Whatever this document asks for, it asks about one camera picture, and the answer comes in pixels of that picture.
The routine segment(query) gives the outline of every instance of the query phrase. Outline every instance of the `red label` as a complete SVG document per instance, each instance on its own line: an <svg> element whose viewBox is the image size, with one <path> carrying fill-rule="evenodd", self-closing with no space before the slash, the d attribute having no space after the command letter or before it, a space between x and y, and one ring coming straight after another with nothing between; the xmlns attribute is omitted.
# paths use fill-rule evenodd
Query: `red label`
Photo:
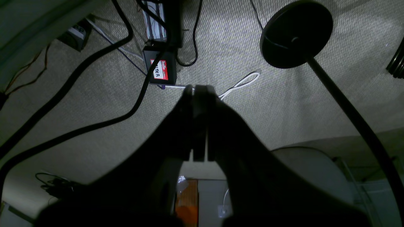
<svg viewBox="0 0 404 227"><path fill-rule="evenodd" d="M166 60L160 60L158 62L157 66L153 70L153 77L157 80L168 80Z"/></svg>

